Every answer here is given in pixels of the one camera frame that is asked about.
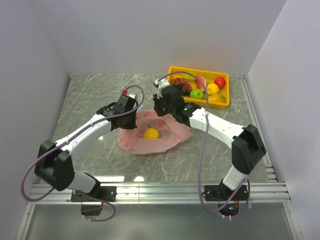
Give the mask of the pink plastic bag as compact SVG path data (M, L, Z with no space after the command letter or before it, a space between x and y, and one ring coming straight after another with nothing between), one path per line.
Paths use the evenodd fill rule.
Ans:
M133 155L163 153L191 136L190 128L177 122L171 115L158 116L153 109L143 110L136 115L135 129L121 129L118 133L118 145ZM144 133L155 129L159 137L146 139Z

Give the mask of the orange green mango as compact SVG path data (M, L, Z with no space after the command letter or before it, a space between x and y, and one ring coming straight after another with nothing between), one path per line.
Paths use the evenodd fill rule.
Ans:
M225 103L226 102L226 97L220 93L214 94L214 95L210 95L208 97L208 101L211 102L215 102L215 103Z

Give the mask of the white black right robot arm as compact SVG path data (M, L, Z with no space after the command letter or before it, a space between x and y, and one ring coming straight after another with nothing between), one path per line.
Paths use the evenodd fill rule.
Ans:
M231 149L232 165L220 183L220 194L226 200L233 199L237 187L267 153L258 129L252 124L242 126L224 120L196 103L186 103L170 84L156 83L155 87L153 101L158 116L170 115L180 124L207 132Z

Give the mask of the green apple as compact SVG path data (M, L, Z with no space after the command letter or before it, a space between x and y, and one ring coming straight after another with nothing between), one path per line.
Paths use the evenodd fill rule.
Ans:
M204 98L204 92L200 88L194 88L190 92L189 97L191 99L202 100Z

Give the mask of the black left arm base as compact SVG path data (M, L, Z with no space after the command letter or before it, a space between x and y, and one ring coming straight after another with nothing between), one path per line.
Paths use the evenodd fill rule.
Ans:
M116 201L116 186L98 186L89 193L80 190L73 190L70 201L72 203L80 203L81 214L89 219L90 217L98 217L105 206L110 206L113 210L107 220L116 215L116 207L112 204Z

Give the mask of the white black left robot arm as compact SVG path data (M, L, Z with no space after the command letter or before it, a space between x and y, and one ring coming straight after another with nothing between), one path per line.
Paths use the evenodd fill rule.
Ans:
M122 94L118 101L100 108L83 126L55 142L44 141L39 149L40 161L34 172L57 191L82 192L89 201L101 195L100 182L88 173L76 172L74 161L98 138L121 128L136 128L135 94Z

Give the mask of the red strawberry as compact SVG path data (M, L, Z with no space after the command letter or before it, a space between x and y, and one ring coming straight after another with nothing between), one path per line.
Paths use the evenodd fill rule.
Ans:
M214 80L214 83L219 87L219 89L222 89L226 86L226 79L222 76L219 76Z

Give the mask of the round yellow orange fruit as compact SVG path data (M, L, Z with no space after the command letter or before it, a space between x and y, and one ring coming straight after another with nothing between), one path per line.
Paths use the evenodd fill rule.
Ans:
M143 133L144 139L158 139L160 137L160 132L155 128L148 128Z

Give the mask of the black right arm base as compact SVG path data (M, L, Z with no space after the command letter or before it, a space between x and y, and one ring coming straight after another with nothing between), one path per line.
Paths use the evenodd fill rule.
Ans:
M222 218L238 217L250 205L251 187L242 184L239 189L230 190L220 185L205 185L201 197L206 202L221 202L217 205Z

